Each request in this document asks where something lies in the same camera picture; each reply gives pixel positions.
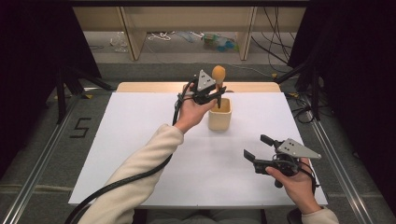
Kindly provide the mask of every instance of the white table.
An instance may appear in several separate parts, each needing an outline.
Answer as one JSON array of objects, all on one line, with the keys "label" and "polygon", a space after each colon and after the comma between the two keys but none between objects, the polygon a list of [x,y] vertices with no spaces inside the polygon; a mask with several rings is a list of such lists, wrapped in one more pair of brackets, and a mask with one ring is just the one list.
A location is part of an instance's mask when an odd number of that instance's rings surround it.
[{"label": "white table", "polygon": [[[284,189],[268,175],[254,173],[244,148],[271,160],[274,149],[260,134],[301,142],[287,101],[280,92],[225,93],[232,100],[230,129],[207,128],[207,114],[185,136],[165,167],[146,208],[263,208],[292,205]],[[92,148],[69,203],[77,204],[101,188],[118,166],[146,144],[163,123],[170,124],[177,93],[115,92],[111,96]],[[327,204],[321,188],[319,204]]]}]

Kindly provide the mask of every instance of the black cable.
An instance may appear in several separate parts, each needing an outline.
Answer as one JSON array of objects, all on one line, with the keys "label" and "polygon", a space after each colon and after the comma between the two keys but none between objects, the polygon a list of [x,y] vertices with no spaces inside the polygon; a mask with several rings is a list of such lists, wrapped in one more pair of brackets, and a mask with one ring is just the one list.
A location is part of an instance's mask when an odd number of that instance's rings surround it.
[{"label": "black cable", "polygon": [[[325,91],[321,91],[320,93],[322,93],[322,94],[320,94],[319,95],[319,102],[320,103],[323,103],[323,105],[318,105],[318,109],[321,109],[321,108],[326,108],[326,107],[330,107],[330,105],[329,105],[329,103],[328,103],[328,101],[327,101],[327,95],[326,95],[326,92]],[[309,92],[306,92],[305,93],[306,94],[306,96],[308,96],[308,97],[312,97],[312,95],[309,93]],[[334,114],[332,113],[332,112],[330,112],[330,114],[329,113],[325,113],[325,112],[323,112],[323,111],[318,111],[321,115],[323,115],[323,116],[326,116],[326,117],[328,117],[328,118],[333,118],[334,117]]]},{"label": "black cable", "polygon": [[276,54],[274,54],[273,52],[271,52],[269,49],[266,49],[265,47],[263,47],[262,45],[259,44],[259,42],[257,42],[253,36],[251,37],[251,39],[259,46],[259,48],[265,50],[267,53],[271,54],[272,56],[278,58],[282,63],[287,63],[285,60],[279,58]]},{"label": "black cable", "polygon": [[300,111],[300,112],[297,113],[297,115],[295,116],[295,118],[297,118],[297,120],[298,120],[300,123],[310,123],[310,122],[314,121],[314,117],[312,117],[312,118],[311,118],[310,120],[308,120],[308,121],[305,121],[305,120],[301,120],[301,119],[300,119],[300,116],[301,116],[304,112],[307,112],[307,111],[309,111],[309,110],[311,110],[311,107],[303,109],[302,111]]},{"label": "black cable", "polygon": [[296,102],[297,105],[302,105],[302,106],[308,106],[309,105],[306,101],[302,100],[300,98],[300,96],[297,99],[295,99],[295,102]]},{"label": "black cable", "polygon": [[285,45],[283,44],[282,38],[281,38],[281,36],[280,36],[280,29],[279,29],[279,22],[278,22],[279,7],[276,7],[276,10],[275,10],[275,16],[276,16],[275,25],[272,24],[271,19],[270,19],[268,13],[267,13],[267,10],[265,9],[265,7],[264,7],[264,12],[265,12],[265,15],[266,15],[268,21],[270,22],[271,28],[273,29],[273,37],[272,37],[272,39],[271,39],[271,43],[275,43],[275,42],[274,42],[274,36],[276,35],[277,39],[278,39],[279,42],[280,42],[280,45],[282,46],[283,53],[285,54],[285,57],[286,57],[286,59],[288,60],[288,59],[289,59],[289,53],[286,51]]},{"label": "black cable", "polygon": [[[275,30],[274,30],[274,32],[273,32],[273,36],[272,36],[272,38],[271,38],[271,43],[270,43],[270,48],[269,48],[269,50],[271,50],[271,47],[272,47],[272,43],[274,42],[274,35],[275,35]],[[282,72],[282,71],[280,71],[280,70],[277,70],[276,68],[274,68],[273,67],[273,65],[271,64],[271,58],[270,58],[270,55],[267,55],[267,57],[268,57],[268,63],[271,65],[271,67],[274,69],[274,70],[276,70],[277,72]]]},{"label": "black cable", "polygon": [[90,49],[103,49],[103,45],[90,45]]},{"label": "black cable", "polygon": [[307,172],[305,169],[303,169],[303,168],[301,168],[301,167],[298,168],[298,171],[299,171],[299,172],[303,172],[304,174],[308,175],[308,176],[311,178],[311,182],[312,182],[312,193],[315,194],[315,191],[316,191],[316,189],[317,189],[317,187],[318,187],[318,185],[317,185],[317,179],[315,178],[315,175],[313,175],[313,173],[312,173],[312,174],[309,174],[309,172]]},{"label": "black cable", "polygon": [[289,33],[291,35],[291,38],[293,38],[293,40],[295,40],[296,38],[294,37],[294,35],[292,35],[291,33]]},{"label": "black cable", "polygon": [[315,177],[315,173],[314,170],[312,170],[311,166],[303,161],[298,161],[299,163],[305,165],[306,167],[308,167],[308,169],[311,171],[311,174]]},{"label": "black cable", "polygon": [[293,110],[291,110],[291,113],[296,112],[296,111],[300,111],[300,110],[303,110],[303,108],[301,107],[301,108],[298,108],[298,109],[293,109]]},{"label": "black cable", "polygon": [[[183,104],[184,96],[187,92],[187,89],[189,88],[190,84],[192,83],[192,81],[190,81],[184,88],[183,92],[181,94],[179,94],[177,97],[177,102],[175,104],[175,115],[172,121],[172,125],[175,125],[175,123],[177,122],[177,117],[178,117],[178,111],[181,107],[181,105]],[[166,158],[165,161],[163,161],[163,163],[161,163],[160,165],[158,165],[157,167],[154,167],[153,169],[151,169],[150,171],[147,171],[145,173],[139,174],[139,175],[133,175],[127,178],[124,178],[122,180],[116,181],[112,184],[109,184],[107,186],[102,187],[101,189],[97,190],[96,192],[94,192],[93,194],[91,194],[90,196],[88,196],[84,201],[82,201],[78,206],[76,206],[76,208],[70,213],[70,215],[67,217],[65,224],[72,224],[75,221],[75,218],[80,214],[81,211],[85,211],[83,210],[93,199],[113,190],[116,188],[119,188],[121,186],[124,186],[128,183],[134,182],[138,179],[142,179],[151,175],[156,174],[157,172],[161,171],[161,169],[163,169],[163,167],[166,166],[166,164],[168,164],[168,162],[172,159],[172,154]]]},{"label": "black cable", "polygon": [[[262,32],[262,36],[263,36],[263,37],[264,37],[266,40],[268,40],[268,41],[270,41],[270,42],[271,42],[271,40],[270,40],[270,39],[268,39],[268,37],[267,37],[267,36],[265,36],[263,32]],[[288,48],[288,49],[291,49],[291,46],[282,45],[282,44],[279,44],[279,43],[276,43],[276,42],[273,42],[273,44],[275,44],[275,45],[279,45],[279,46],[283,46],[283,47],[285,47],[285,48]]]}]

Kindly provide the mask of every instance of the metal rail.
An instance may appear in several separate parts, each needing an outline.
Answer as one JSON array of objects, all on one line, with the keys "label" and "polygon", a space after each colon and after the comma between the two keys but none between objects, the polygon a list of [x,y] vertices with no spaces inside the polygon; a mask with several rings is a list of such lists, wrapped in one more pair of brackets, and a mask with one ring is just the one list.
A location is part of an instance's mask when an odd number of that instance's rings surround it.
[{"label": "metal rail", "polygon": [[18,193],[17,198],[14,203],[8,209],[8,213],[6,218],[3,220],[3,224],[14,224],[18,223],[21,215],[23,213],[24,208],[29,203],[30,198],[32,197],[33,191],[35,190],[35,185],[38,180],[42,176],[49,160],[52,155],[52,152],[57,147],[60,137],[64,132],[64,128],[69,121],[70,115],[75,108],[79,97],[73,96],[70,102],[69,107],[67,108],[64,119],[61,123],[57,124],[54,131],[52,132],[51,137],[49,138],[48,143],[44,147],[43,152],[35,163],[35,167],[32,172],[29,174],[29,177],[24,182],[21,191]]},{"label": "metal rail", "polygon": [[[309,102],[306,96],[303,96],[303,98],[306,102]],[[312,113],[308,112],[307,114],[308,117],[312,119]],[[341,160],[338,157],[334,147],[332,146],[332,142],[324,131],[320,121],[314,119],[312,121],[312,127],[318,137],[320,144],[323,147],[324,152],[326,153],[326,156],[329,158],[329,163],[334,170],[338,182],[340,183],[341,188],[343,189],[346,198],[348,199],[350,206],[355,213],[355,216],[358,219],[359,223],[374,223],[363,199],[359,195],[357,189],[355,188],[355,185],[352,183],[352,180],[350,179],[346,168],[344,167],[343,163],[341,163]]]}]

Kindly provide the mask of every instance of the silver bracket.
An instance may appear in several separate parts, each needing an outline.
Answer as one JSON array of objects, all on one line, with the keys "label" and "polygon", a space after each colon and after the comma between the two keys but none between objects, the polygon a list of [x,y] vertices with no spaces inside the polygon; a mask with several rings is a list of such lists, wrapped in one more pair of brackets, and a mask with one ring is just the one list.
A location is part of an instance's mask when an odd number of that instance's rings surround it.
[{"label": "silver bracket", "polygon": [[277,149],[279,152],[288,154],[293,158],[309,158],[309,159],[320,159],[321,155],[315,151],[301,145],[300,143],[288,138],[285,142],[280,145]]},{"label": "silver bracket", "polygon": [[216,81],[210,77],[204,70],[201,70],[198,77],[198,91],[203,91],[213,85],[216,85]]}]

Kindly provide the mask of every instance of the forearm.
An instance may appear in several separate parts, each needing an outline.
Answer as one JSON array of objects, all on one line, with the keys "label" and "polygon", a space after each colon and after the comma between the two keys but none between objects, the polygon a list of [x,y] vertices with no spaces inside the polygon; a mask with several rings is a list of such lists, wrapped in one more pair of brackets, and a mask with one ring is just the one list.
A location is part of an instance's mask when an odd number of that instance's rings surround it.
[{"label": "forearm", "polygon": [[314,195],[312,195],[312,197],[304,196],[302,200],[298,202],[296,201],[295,203],[303,215],[312,214],[321,210],[321,207],[315,200]]},{"label": "forearm", "polygon": [[335,213],[327,208],[320,209],[317,212],[302,215],[302,221],[304,224],[336,224],[338,218]]},{"label": "forearm", "polygon": [[[179,129],[167,125],[161,126],[148,143],[131,155],[106,184],[157,167],[174,153],[182,142],[183,133]],[[151,195],[162,171],[102,195],[79,223],[132,223],[134,208]]]}]

